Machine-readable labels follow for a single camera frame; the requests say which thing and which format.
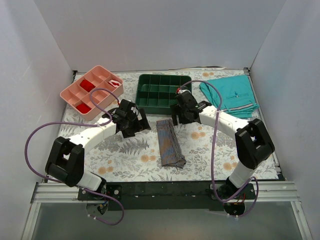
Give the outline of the grey striped underwear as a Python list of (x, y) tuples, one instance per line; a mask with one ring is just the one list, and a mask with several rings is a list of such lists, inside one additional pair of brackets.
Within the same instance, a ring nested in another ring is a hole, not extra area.
[(173, 121), (171, 119), (156, 122), (159, 153), (163, 167), (183, 169), (187, 163), (179, 145)]

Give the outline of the teal shorts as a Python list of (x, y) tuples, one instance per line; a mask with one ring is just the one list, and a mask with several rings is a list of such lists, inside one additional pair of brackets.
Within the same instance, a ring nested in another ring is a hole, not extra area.
[(222, 97), (220, 109), (227, 114), (248, 119), (259, 108), (250, 80), (246, 75), (210, 79), (207, 82), (212, 84), (220, 93)]

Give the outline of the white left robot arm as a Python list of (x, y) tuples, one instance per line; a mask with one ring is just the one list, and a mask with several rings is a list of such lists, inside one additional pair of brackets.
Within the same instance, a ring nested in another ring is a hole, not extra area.
[(58, 137), (53, 142), (45, 172), (69, 187), (89, 189), (95, 200), (106, 196), (104, 178), (85, 169), (85, 156), (106, 138), (121, 132), (131, 138), (143, 130), (150, 130), (146, 112), (128, 100), (121, 100), (118, 107), (103, 114), (82, 132), (68, 138)]

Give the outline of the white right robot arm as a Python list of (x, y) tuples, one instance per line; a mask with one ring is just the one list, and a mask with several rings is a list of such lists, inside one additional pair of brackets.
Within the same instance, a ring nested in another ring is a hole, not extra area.
[(235, 140), (239, 163), (218, 192), (221, 196), (239, 198), (255, 170), (275, 151), (264, 123), (258, 118), (248, 121), (218, 111), (207, 101), (197, 102), (189, 90), (179, 89), (175, 99), (177, 104), (170, 106), (174, 125), (199, 123)]

